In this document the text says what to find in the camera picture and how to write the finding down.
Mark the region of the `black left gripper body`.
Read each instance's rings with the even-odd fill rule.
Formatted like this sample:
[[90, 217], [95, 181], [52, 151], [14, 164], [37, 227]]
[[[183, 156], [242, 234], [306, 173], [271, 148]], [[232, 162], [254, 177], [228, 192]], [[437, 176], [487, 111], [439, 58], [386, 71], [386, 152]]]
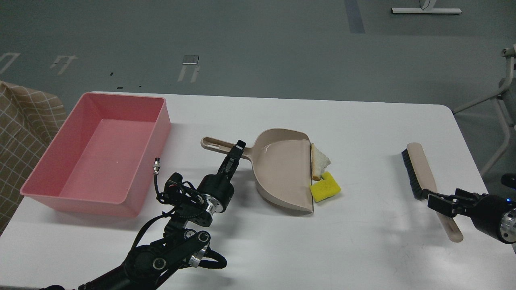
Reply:
[[208, 202], [206, 211], [210, 215], [223, 213], [227, 209], [235, 192], [231, 184], [234, 173], [234, 168], [222, 166], [216, 174], [206, 175], [199, 184], [197, 190], [206, 198]]

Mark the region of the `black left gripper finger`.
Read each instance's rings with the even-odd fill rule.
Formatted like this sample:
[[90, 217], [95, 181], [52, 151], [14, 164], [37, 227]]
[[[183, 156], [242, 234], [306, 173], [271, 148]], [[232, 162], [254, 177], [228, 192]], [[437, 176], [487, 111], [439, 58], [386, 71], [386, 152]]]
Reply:
[[246, 148], [246, 143], [243, 140], [238, 140], [232, 147], [232, 167], [237, 168], [240, 158], [243, 156]]
[[232, 149], [229, 151], [229, 153], [226, 155], [225, 159], [223, 160], [221, 167], [221, 170], [236, 170], [237, 168], [232, 167]]

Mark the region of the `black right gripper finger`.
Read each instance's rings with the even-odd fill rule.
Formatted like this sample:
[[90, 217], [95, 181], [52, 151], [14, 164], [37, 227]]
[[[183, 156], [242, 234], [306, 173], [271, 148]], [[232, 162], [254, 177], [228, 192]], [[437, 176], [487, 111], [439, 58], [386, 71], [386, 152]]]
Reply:
[[440, 196], [444, 200], [453, 201], [453, 200], [459, 200], [459, 201], [477, 201], [479, 200], [479, 195], [477, 193], [470, 193], [468, 191], [462, 190], [457, 188], [455, 190], [455, 193], [453, 195], [441, 195]]
[[454, 218], [457, 216], [457, 202], [453, 200], [446, 200], [443, 197], [439, 197], [435, 194], [429, 194], [427, 199], [427, 206], [448, 218]]

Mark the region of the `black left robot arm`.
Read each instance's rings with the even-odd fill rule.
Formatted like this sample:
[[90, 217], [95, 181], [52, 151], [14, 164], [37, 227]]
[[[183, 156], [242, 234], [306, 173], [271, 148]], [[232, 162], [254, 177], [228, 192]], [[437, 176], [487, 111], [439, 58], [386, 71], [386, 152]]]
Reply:
[[208, 227], [215, 213], [227, 209], [235, 191], [231, 179], [245, 147], [242, 140], [230, 145], [217, 173], [206, 175], [198, 188], [177, 172], [168, 178], [162, 191], [155, 183], [156, 199], [172, 209], [142, 226], [120, 266], [79, 289], [156, 290], [179, 269], [225, 268], [225, 257], [210, 248], [210, 233], [186, 225], [192, 222]]

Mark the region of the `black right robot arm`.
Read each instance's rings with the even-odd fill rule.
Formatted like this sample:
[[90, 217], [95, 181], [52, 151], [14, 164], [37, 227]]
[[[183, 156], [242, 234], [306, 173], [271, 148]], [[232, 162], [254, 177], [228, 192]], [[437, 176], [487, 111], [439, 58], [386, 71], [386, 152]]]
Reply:
[[453, 195], [424, 189], [427, 206], [445, 217], [462, 215], [470, 218], [475, 228], [505, 244], [514, 244], [515, 200], [488, 193], [470, 193], [457, 188]]

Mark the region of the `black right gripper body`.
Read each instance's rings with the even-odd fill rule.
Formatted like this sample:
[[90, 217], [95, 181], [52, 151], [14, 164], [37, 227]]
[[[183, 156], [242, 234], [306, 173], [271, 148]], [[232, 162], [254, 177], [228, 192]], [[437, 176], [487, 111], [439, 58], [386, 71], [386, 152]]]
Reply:
[[466, 201], [461, 215], [470, 217], [475, 228], [505, 244], [514, 244], [515, 200], [479, 194], [479, 200]]

